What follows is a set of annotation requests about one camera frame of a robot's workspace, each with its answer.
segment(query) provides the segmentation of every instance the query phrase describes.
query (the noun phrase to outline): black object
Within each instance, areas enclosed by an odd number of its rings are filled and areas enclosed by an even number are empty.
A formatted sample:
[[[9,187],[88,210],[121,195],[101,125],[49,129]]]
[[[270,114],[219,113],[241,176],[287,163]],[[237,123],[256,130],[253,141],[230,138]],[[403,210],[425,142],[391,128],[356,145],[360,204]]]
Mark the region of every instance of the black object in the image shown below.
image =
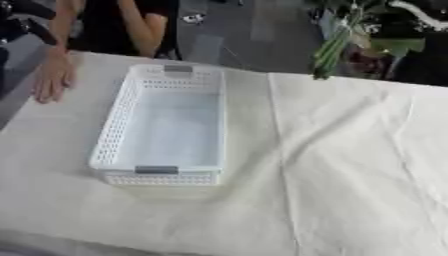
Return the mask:
[[[11,18],[15,14],[28,14],[52,19],[55,12],[30,0],[0,0],[0,44],[6,44],[31,33],[46,44],[54,45],[56,40],[39,23],[32,19]]]
[[[5,89],[5,64],[8,61],[9,52],[4,48],[0,48],[0,99]]]

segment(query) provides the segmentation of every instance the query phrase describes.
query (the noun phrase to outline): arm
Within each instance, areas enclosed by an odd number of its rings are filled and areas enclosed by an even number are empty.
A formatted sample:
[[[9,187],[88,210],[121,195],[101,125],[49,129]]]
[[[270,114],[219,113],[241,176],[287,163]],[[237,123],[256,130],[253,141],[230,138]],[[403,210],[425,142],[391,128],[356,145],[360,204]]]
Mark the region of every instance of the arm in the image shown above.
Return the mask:
[[[58,101],[64,88],[70,86],[73,68],[68,60],[67,39],[72,23],[82,10],[84,0],[57,0],[56,16],[50,22],[50,33],[58,41],[49,47],[34,84],[34,98],[40,103]]]
[[[165,35],[168,18],[152,13],[146,14],[143,18],[134,0],[118,0],[118,6],[126,30],[140,55],[153,57]]]
[[[73,22],[79,12],[84,7],[84,0],[57,0],[56,16],[50,21],[49,29],[58,41],[56,46],[50,47],[49,51],[65,53],[67,48],[67,39]]]

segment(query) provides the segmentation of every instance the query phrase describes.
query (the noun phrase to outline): leaf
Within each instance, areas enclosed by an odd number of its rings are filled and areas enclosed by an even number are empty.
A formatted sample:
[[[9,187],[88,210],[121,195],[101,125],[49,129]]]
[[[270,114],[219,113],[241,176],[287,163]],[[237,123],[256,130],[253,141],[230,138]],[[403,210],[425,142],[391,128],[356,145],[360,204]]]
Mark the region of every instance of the leaf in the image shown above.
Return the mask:
[[[372,48],[387,50],[396,57],[404,57],[409,51],[421,52],[425,49],[425,39],[371,39]]]

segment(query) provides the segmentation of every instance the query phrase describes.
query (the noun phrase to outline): basket handle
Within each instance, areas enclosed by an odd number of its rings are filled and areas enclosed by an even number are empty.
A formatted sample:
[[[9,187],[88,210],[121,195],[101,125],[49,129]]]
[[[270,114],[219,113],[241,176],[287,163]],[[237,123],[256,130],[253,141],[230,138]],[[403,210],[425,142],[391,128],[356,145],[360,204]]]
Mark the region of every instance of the basket handle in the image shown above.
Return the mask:
[[[136,166],[136,174],[179,174],[177,166]]]

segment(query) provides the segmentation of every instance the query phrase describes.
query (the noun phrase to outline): person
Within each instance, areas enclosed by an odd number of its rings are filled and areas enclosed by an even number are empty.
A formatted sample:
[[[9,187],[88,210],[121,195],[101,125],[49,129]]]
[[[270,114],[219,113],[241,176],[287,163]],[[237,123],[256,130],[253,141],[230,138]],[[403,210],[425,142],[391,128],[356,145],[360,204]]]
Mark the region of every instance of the person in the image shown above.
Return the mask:
[[[49,30],[57,40],[46,50],[34,97],[40,103],[59,101],[72,84],[67,49],[154,57],[173,49],[179,0],[57,0]],[[83,30],[69,39],[75,19]]]

